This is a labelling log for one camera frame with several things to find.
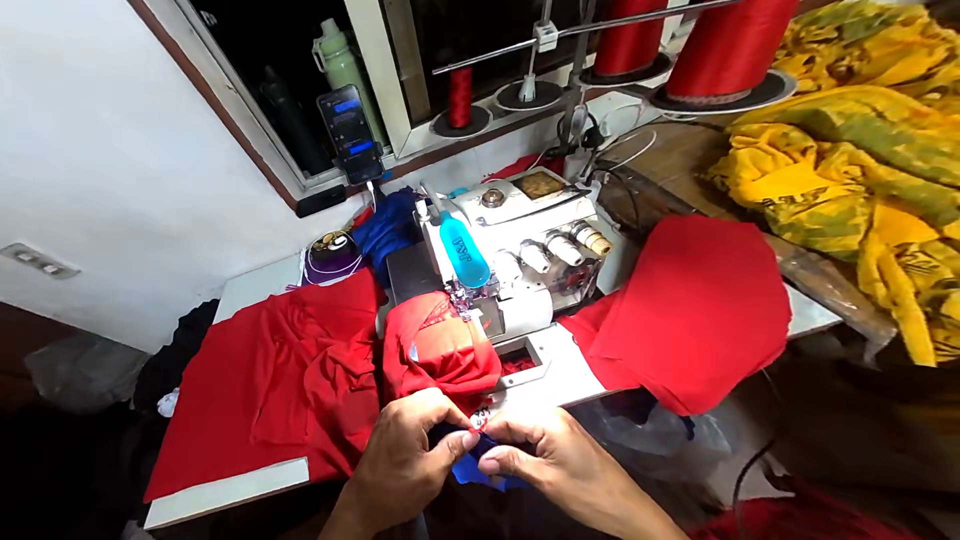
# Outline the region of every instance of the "metal rod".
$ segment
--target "metal rod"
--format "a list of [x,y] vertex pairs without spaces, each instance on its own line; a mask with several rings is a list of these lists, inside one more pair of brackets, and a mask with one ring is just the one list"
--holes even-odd
[[[584,13],[582,24],[589,24],[593,21],[593,15],[596,13],[597,0],[587,0],[587,11]],[[587,47],[589,46],[590,34],[584,32],[577,36],[577,48],[573,52],[573,68],[570,69],[570,76],[566,80],[566,85],[570,91],[566,95],[566,107],[564,108],[564,118],[560,124],[560,149],[564,154],[570,147],[570,126],[573,124],[573,112],[577,108],[584,89],[580,85],[580,74],[584,71],[584,63],[587,61]]]
[[452,63],[451,65],[445,65],[444,67],[438,67],[437,69],[434,69],[434,70],[431,71],[430,73],[432,73],[432,74],[434,74],[434,75],[440,75],[441,73],[446,73],[447,71],[453,71],[454,69],[460,69],[461,67],[467,67],[468,65],[474,65],[475,63],[478,63],[478,62],[480,62],[480,61],[489,60],[489,59],[491,59],[491,58],[496,58],[496,57],[498,57],[498,56],[502,56],[502,55],[505,55],[505,54],[507,54],[507,53],[512,53],[512,52],[514,52],[514,51],[520,51],[520,50],[526,49],[527,47],[529,47],[529,46],[531,46],[531,45],[536,45],[536,44],[537,44],[537,39],[536,39],[535,37],[531,37],[530,39],[527,39],[526,41],[521,41],[520,43],[516,43],[516,44],[514,44],[514,45],[510,45],[509,47],[504,47],[504,48],[502,48],[502,49],[497,49],[497,50],[491,51],[491,52],[489,52],[489,53],[487,53],[487,54],[480,55],[480,56],[478,56],[478,57],[473,57],[473,58],[471,58],[471,59],[469,59],[469,60],[458,61],[458,62]]
[[[729,4],[736,4],[737,2],[742,2],[743,0],[709,0],[701,4],[692,4],[689,6],[677,6],[676,8],[667,8],[665,10],[658,10],[655,12],[641,13],[639,15],[631,15],[629,17],[623,17],[614,20],[606,20],[601,22],[594,22],[590,24],[582,24],[579,26],[571,26],[564,30],[560,30],[557,33],[557,38],[573,36],[576,34],[581,34],[584,32],[592,32],[594,30],[604,30],[607,28],[614,28],[617,26],[624,26],[627,24],[634,24],[637,22],[643,22],[648,20],[656,20],[668,17],[670,15],[678,15],[686,12],[697,12],[699,10],[708,10],[710,8],[719,8],[720,6],[727,6]],[[496,58],[498,56],[505,55],[507,53],[512,53],[514,51],[519,51],[527,47],[531,47],[537,44],[535,38],[530,38],[520,43],[510,45],[509,47],[504,47],[502,49],[497,49],[487,54],[480,55],[478,57],[473,57],[464,61],[458,61],[450,65],[445,65],[444,67],[438,67],[430,73],[434,75],[440,75],[441,73],[446,73],[447,71],[453,71],[454,69],[460,69],[461,67],[467,67],[468,65],[474,65],[480,61],[489,60],[491,58]]]
[[[553,9],[553,0],[543,0],[543,12],[540,14],[540,25],[545,26],[550,23],[550,11]],[[527,69],[527,75],[534,74],[534,62],[537,60],[537,49],[540,44],[535,43],[530,49],[530,67]]]
[[543,0],[543,14],[540,16],[540,24],[550,22],[550,10],[553,8],[553,0]]
[[600,22],[594,22],[592,24],[582,24],[580,26],[571,26],[570,28],[560,30],[557,33],[557,38],[573,36],[574,34],[580,34],[581,32],[593,32],[594,30],[604,30],[607,28],[615,28],[617,26],[634,24],[636,22],[661,19],[661,18],[668,17],[670,15],[676,15],[679,13],[695,12],[697,10],[707,10],[709,8],[719,8],[721,6],[726,6],[728,4],[736,4],[737,2],[742,2],[742,1],[743,0],[709,0],[708,2],[702,2],[700,4],[692,4],[689,6],[677,6],[676,8],[667,8],[665,10],[659,10],[656,12],[640,13],[637,15],[631,15],[629,17],[623,17],[623,18],[614,19],[614,20],[605,20]]

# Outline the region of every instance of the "yellow patterned fabric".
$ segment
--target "yellow patterned fabric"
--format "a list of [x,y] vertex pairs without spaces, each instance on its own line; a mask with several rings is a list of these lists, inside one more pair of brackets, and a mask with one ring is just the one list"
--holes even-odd
[[918,364],[960,358],[960,116],[879,86],[748,112],[708,175],[780,237],[856,263]]
[[839,2],[791,23],[774,67],[800,93],[838,86],[887,86],[924,105],[960,114],[960,37],[920,5]]

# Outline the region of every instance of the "fingernail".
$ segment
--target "fingernail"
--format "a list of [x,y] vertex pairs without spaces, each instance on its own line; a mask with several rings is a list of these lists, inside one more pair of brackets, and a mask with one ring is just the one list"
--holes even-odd
[[487,476],[498,475],[500,473],[500,463],[496,459],[484,456],[477,461],[477,470]]
[[467,450],[467,452],[473,450],[473,447],[480,442],[480,433],[477,433],[476,431],[465,431],[463,437],[464,448]]

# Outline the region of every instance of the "window frame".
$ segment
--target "window frame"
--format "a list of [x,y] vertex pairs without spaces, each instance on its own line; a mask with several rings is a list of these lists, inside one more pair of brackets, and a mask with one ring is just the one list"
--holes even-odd
[[[337,184],[348,184],[346,175],[336,167],[310,178],[303,176],[187,0],[128,0],[128,3],[291,209],[296,210],[297,201],[310,195]],[[458,153],[488,140],[484,134],[503,135],[529,124],[534,117],[545,115],[544,110],[502,111],[492,107],[490,96],[477,103],[493,112],[491,125],[472,139],[438,137],[430,132],[429,122],[412,126],[379,0],[345,0],[345,4],[391,142],[385,149],[384,168],[396,167],[396,171],[410,172],[448,157],[451,151]],[[589,55],[587,65],[592,61],[593,55]],[[565,86],[571,69],[572,64],[568,63],[538,79]]]

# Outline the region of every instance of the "green water bottle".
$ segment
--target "green water bottle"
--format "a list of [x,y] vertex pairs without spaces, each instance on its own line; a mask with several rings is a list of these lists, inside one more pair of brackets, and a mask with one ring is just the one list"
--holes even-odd
[[360,74],[356,57],[350,52],[347,36],[337,28],[337,22],[332,18],[320,23],[320,26],[324,35],[313,40],[313,60],[317,63],[317,68],[326,76],[330,89],[335,90],[346,85],[357,87],[364,112],[370,121],[373,138],[386,146],[389,141],[383,124],[380,123],[380,111]]

